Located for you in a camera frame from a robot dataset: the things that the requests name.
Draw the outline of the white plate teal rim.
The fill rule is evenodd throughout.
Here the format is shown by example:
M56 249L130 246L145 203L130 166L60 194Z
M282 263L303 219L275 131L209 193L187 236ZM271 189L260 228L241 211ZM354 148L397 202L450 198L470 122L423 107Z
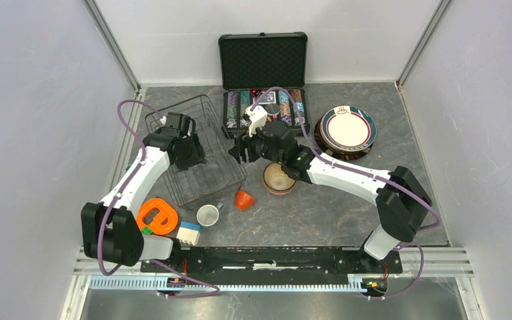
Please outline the white plate teal rim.
M373 145L377 137L377 126L372 116L357 107L334 107L318 122L325 143L337 151L364 150Z

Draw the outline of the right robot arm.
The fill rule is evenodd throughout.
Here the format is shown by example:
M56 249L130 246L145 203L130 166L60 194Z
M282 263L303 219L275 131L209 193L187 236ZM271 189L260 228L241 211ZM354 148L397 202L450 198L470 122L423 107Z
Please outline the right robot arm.
M397 166L387 171L337 161L300 144L281 121L239 134L229 154L238 163L266 159L294 181L332 187L372 203L380 224L358 254L359 265L367 272L382 267L386 256L399 245L412 242L433 210L427 192L408 168Z

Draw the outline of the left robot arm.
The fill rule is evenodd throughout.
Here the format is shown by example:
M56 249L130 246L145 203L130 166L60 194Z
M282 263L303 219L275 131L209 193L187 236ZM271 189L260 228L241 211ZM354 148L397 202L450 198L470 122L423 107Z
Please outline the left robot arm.
M197 122L182 113L168 113L164 124L140 142L130 169L102 200L81 210L83 250L101 263L134 266L156 259L166 271L176 271L183 254L174 240L142 234L139 208L160 176L170 168L186 171L206 162Z

